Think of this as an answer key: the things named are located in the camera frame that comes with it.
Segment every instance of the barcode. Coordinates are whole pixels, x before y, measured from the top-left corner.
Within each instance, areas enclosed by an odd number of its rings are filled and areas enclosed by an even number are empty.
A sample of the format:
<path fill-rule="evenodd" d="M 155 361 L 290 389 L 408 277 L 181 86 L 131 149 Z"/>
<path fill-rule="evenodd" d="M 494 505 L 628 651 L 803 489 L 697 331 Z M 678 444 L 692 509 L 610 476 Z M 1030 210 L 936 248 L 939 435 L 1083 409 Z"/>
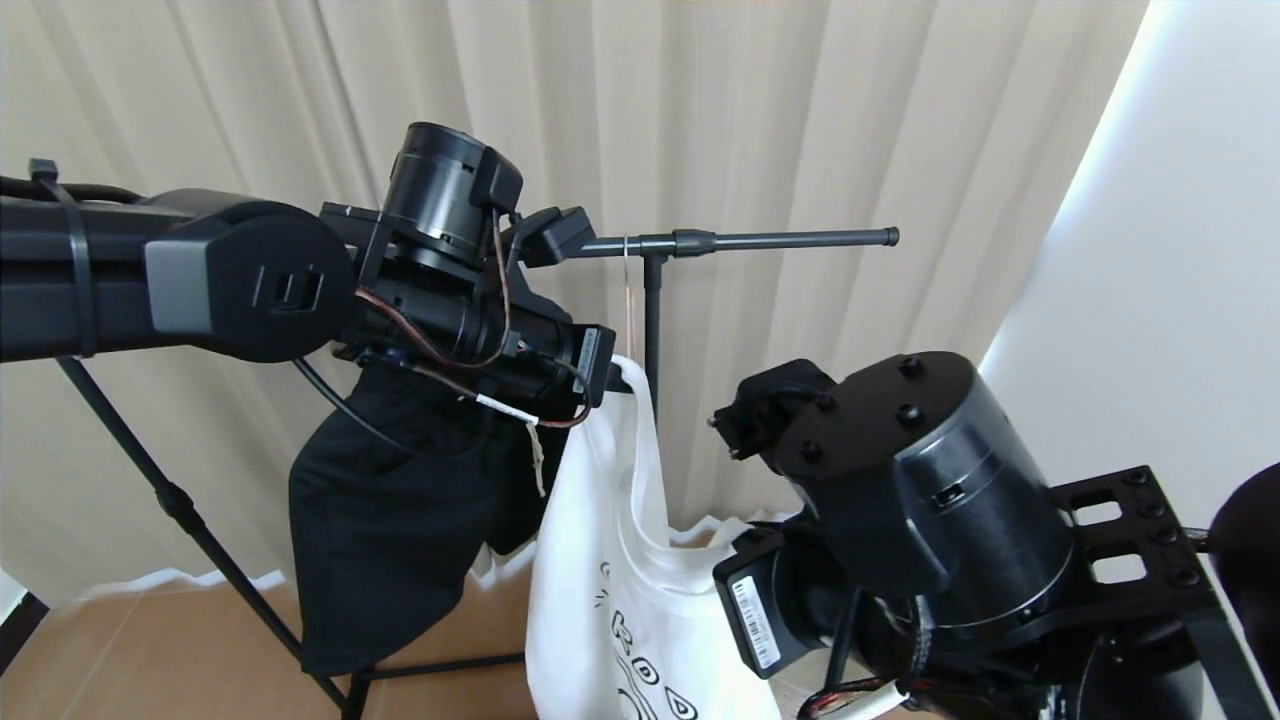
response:
<path fill-rule="evenodd" d="M 746 637 L 751 639 L 751 651 L 760 664 L 760 670 L 782 660 L 778 641 L 773 639 L 773 628 L 764 612 L 764 603 L 760 602 L 760 593 L 755 589 L 755 578 L 748 575 L 733 583 L 733 600 L 742 615 L 742 626 L 746 628 Z"/>

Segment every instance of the vertical pole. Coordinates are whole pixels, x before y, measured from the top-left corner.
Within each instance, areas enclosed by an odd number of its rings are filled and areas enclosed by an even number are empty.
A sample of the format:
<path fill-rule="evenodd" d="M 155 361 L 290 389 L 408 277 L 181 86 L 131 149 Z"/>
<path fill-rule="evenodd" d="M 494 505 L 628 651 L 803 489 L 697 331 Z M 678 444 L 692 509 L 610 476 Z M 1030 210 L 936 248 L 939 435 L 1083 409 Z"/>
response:
<path fill-rule="evenodd" d="M 293 655 L 298 661 L 302 660 L 302 644 L 298 638 L 293 637 L 289 628 L 280 620 L 280 616 L 275 614 L 275 610 L 268 605 L 262 593 L 257 592 L 253 583 L 250 582 L 244 571 L 239 569 L 239 565 L 228 555 L 227 550 L 218 542 L 209 528 L 205 525 L 205 519 L 196 512 L 196 503 L 192 502 L 191 496 L 188 496 L 180 487 L 169 482 L 160 466 L 156 465 L 151 455 L 147 454 L 142 443 L 138 442 L 137 436 L 129 429 L 128 423 L 124 418 L 116 413 L 115 406 L 102 392 L 102 388 L 93 382 L 93 377 L 88 374 L 84 365 L 74 357 L 59 357 L 58 365 L 67 373 L 67 378 L 70 379 L 76 389 L 79 391 L 81 397 L 97 415 L 97 419 L 106 425 L 111 437 L 115 442 L 120 445 L 124 454 L 129 456 L 129 460 L 138 468 L 142 477 L 151 483 L 151 487 L 156 492 L 156 500 L 160 502 L 160 507 L 182 527 L 183 530 L 200 546 L 200 550 L 205 551 L 205 555 L 212 560 L 214 566 L 218 568 L 227 582 L 236 588 L 244 602 L 248 603 L 250 609 L 266 624 L 271 634 L 275 635 L 280 644 Z M 346 696 L 338 689 L 338 685 L 333 683 L 329 678 L 320 675 L 312 675 L 320 689 L 324 691 L 329 700 L 338 705 L 339 708 L 344 707 L 347 703 Z"/>
<path fill-rule="evenodd" d="M 658 359 L 662 342 L 662 264 L 663 255 L 644 256 L 644 374 L 649 379 L 653 416 L 658 418 Z"/>

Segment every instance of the curtain fold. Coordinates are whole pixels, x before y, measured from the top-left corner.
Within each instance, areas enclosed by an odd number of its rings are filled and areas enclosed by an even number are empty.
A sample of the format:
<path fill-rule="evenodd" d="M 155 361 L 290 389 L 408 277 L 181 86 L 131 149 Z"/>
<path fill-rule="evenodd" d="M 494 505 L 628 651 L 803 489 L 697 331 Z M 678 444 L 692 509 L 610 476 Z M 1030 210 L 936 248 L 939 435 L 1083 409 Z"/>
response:
<path fill-rule="evenodd" d="M 686 527 L 796 506 L 703 423 L 742 377 L 792 357 L 835 377 L 902 350 L 980 360 L 1144 9 L 10 0 L 0 167 L 20 176 L 46 156 L 68 181 L 143 193 L 376 206 L 404 127 L 425 119 L 513 160 L 526 213 L 581 205 L 600 234 L 901 228 L 895 249 L 667 264 L 659 436 L 672 521 Z M 630 263 L 529 277 L 577 322 L 618 328 L 621 348 L 623 283 L 641 293 Z M 353 384 L 355 368 L 312 361 Z M 285 475 L 324 400 L 288 364 L 189 348 L 88 366 L 246 570 L 288 570 Z M 0 382 L 6 571 L 59 603 L 165 566 L 209 569 L 55 365 L 5 365 Z"/>

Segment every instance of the black garment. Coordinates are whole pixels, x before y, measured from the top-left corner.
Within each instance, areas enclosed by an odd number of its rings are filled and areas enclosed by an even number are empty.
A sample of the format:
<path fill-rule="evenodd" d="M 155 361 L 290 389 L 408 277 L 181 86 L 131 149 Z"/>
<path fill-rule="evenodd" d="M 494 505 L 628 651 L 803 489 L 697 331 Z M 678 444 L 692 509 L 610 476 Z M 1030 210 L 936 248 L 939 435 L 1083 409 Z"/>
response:
<path fill-rule="evenodd" d="M 302 669 L 320 675 L 370 666 L 421 635 L 457 605 L 480 544 L 515 550 L 545 509 L 520 423 L 379 366 L 347 401 L 388 436 L 440 456 L 407 456 L 334 411 L 294 460 Z M 539 434 L 549 488 L 567 432 Z"/>

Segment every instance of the floor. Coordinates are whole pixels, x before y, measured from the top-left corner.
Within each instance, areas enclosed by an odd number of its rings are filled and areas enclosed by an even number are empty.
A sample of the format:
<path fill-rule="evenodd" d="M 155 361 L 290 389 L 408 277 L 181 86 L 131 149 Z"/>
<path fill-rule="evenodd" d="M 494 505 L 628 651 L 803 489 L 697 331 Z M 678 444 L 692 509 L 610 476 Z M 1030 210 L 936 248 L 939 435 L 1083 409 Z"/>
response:
<path fill-rule="evenodd" d="M 264 594 L 297 632 L 292 588 L 279 585 Z M 472 583 L 448 618 L 384 665 L 518 652 L 526 606 L 527 578 L 517 578 L 502 592 L 485 592 Z M 805 679 L 820 676 L 824 664 L 824 657 L 813 653 L 774 680 L 785 716 L 795 716 L 808 694 Z M 346 689 L 344 679 L 338 684 Z M 535 717 L 524 666 L 372 684 L 367 720 L 426 716 Z M 0 678 L 3 720 L 294 717 L 337 719 L 338 714 L 227 585 L 170 583 L 141 594 L 56 609 Z M 900 719 L 897 714 L 887 717 Z"/>

